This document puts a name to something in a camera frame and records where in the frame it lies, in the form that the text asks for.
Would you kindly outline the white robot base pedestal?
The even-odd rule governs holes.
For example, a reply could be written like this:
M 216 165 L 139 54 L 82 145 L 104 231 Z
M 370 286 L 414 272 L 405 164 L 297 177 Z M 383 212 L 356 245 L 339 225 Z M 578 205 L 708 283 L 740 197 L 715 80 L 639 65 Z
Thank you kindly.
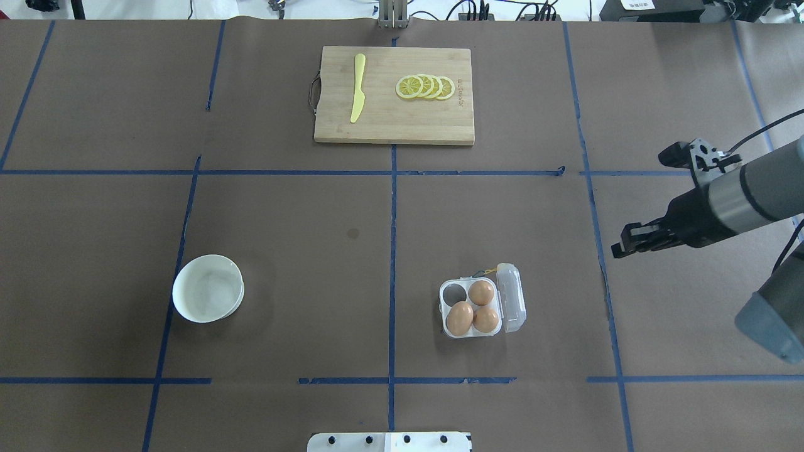
M 307 451 L 472 451 L 470 433 L 459 431 L 321 433 Z

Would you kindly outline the black gripper box side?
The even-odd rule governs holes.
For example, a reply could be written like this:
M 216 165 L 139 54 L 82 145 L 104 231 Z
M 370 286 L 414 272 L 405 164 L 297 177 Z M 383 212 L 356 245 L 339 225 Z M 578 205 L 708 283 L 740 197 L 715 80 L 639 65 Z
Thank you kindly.
M 611 245 L 614 259 L 686 244 L 703 248 L 723 240 L 723 224 L 716 217 L 708 188 L 694 188 L 673 198 L 663 217 L 649 223 L 627 223 L 621 240 Z

